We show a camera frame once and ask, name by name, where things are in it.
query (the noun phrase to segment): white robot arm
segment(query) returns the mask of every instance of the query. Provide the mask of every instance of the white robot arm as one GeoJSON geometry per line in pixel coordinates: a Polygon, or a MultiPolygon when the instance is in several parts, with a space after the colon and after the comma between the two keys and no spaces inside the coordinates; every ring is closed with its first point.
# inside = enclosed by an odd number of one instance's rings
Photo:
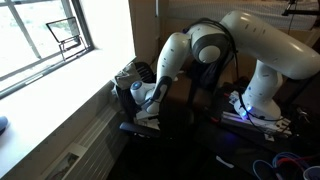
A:
{"type": "Polygon", "coordinates": [[[257,58],[254,76],[242,95],[243,104],[237,101],[234,105],[243,119],[250,111],[258,124],[272,124],[261,119],[279,119],[281,116],[280,108],[272,100],[282,84],[281,74],[292,79],[305,79],[320,70],[317,52],[253,15],[232,11],[220,21],[220,25],[226,30],[200,22],[186,33],[174,33],[169,37],[158,60],[154,88],[144,90],[142,94],[138,93],[141,88],[136,88],[135,83],[131,88],[133,97],[140,94],[140,102],[136,101],[147,113],[158,113],[159,104],[189,53],[202,63],[227,57],[232,51],[232,43],[226,32],[233,37],[239,52],[257,58]]]}

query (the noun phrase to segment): window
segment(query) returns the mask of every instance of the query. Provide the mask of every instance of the window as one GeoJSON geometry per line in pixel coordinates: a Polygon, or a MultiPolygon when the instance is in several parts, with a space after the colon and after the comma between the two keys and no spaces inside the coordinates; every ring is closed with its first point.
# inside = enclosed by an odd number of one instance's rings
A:
{"type": "Polygon", "coordinates": [[[76,17],[84,39],[76,48],[92,49],[79,7],[76,0],[0,0],[0,99],[76,59],[63,59],[47,23],[76,17]]]}

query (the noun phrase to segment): window frame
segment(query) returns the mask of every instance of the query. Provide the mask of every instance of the window frame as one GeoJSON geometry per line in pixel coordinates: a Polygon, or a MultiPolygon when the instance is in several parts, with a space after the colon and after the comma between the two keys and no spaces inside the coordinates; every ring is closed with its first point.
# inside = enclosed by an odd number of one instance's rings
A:
{"type": "MultiPolygon", "coordinates": [[[[28,70],[32,67],[39,65],[45,61],[48,61],[56,56],[61,55],[61,52],[58,51],[58,52],[51,54],[45,58],[41,58],[39,52],[37,51],[36,45],[34,44],[32,38],[30,37],[28,30],[24,26],[24,23],[21,20],[19,13],[17,12],[16,8],[14,7],[15,5],[39,3],[39,2],[46,2],[46,1],[52,1],[52,0],[24,0],[24,1],[5,0],[5,2],[0,2],[0,7],[7,6],[9,8],[9,10],[12,13],[14,19],[16,20],[19,28],[21,29],[22,33],[24,34],[27,42],[32,46],[32,50],[33,50],[34,54],[39,58],[38,61],[35,61],[35,62],[28,64],[24,67],[21,67],[19,69],[16,69],[16,70],[0,77],[0,81],[4,80],[6,78],[12,77],[14,75],[17,75],[18,73],[21,73],[25,70],[28,70]]],[[[63,57],[61,56],[61,61],[58,61],[54,65],[47,67],[39,72],[35,72],[33,75],[28,76],[28,77],[24,78],[23,80],[16,82],[15,84],[13,84],[9,87],[6,87],[5,89],[0,91],[0,100],[7,97],[8,95],[16,92],[17,90],[20,90],[21,88],[26,87],[27,85],[35,82],[36,80],[41,79],[42,77],[45,77],[46,75],[54,72],[55,70],[73,62],[74,60],[89,53],[90,51],[92,51],[94,49],[94,46],[92,43],[92,38],[90,36],[90,32],[89,32],[89,29],[88,29],[88,26],[87,26],[87,23],[85,20],[85,16],[84,16],[80,1],[78,1],[78,0],[60,0],[60,1],[62,3],[66,17],[69,18],[69,17],[75,16],[77,18],[77,20],[79,22],[78,25],[82,31],[82,36],[84,37],[85,44],[87,45],[87,50],[83,51],[83,53],[81,53],[78,56],[74,56],[73,58],[70,58],[68,61],[64,61],[63,57]],[[75,15],[72,14],[72,9],[71,9],[72,6],[74,8],[75,15]]]]}

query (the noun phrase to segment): window sill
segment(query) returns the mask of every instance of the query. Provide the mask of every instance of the window sill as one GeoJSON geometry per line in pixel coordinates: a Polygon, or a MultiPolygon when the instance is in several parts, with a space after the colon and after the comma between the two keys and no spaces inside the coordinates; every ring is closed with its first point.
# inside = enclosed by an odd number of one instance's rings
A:
{"type": "Polygon", "coordinates": [[[0,178],[128,63],[112,56],[94,50],[0,101],[10,123],[0,136],[0,178]]]}

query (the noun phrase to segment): black chair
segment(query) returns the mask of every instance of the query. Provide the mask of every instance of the black chair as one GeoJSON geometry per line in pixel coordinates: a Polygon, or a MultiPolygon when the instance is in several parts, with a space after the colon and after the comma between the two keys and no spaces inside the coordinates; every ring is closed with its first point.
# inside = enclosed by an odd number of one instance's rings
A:
{"type": "MultiPolygon", "coordinates": [[[[135,66],[143,82],[154,83],[156,81],[156,75],[147,63],[137,62],[135,66]]],[[[161,103],[157,117],[160,122],[160,130],[137,125],[133,120],[136,113],[141,109],[136,105],[130,93],[130,88],[122,90],[116,86],[116,93],[127,115],[127,121],[120,125],[120,129],[128,134],[138,135],[139,138],[143,137],[144,139],[152,138],[153,140],[181,139],[184,138],[188,127],[193,123],[193,112],[189,108],[177,107],[170,103],[161,103]]]]}

